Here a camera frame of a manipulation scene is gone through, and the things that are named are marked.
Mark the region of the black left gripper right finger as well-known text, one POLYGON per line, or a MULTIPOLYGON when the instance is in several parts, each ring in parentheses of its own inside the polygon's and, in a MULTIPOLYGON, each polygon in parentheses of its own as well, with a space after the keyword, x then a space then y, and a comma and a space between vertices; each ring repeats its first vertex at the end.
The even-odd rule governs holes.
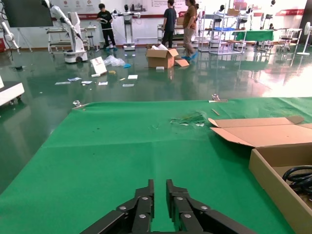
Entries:
POLYGON ((254 234, 255 231, 238 223, 208 205, 191 198, 186 188, 166 180, 169 217, 176 232, 184 234, 254 234))

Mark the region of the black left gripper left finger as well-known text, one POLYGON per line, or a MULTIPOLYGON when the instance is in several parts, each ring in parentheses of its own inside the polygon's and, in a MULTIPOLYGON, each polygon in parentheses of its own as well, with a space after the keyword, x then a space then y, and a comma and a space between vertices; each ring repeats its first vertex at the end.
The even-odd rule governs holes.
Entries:
POLYGON ((151 231, 154 218, 154 181, 136 189, 132 199, 118 205, 91 226, 83 234, 146 234, 151 231))

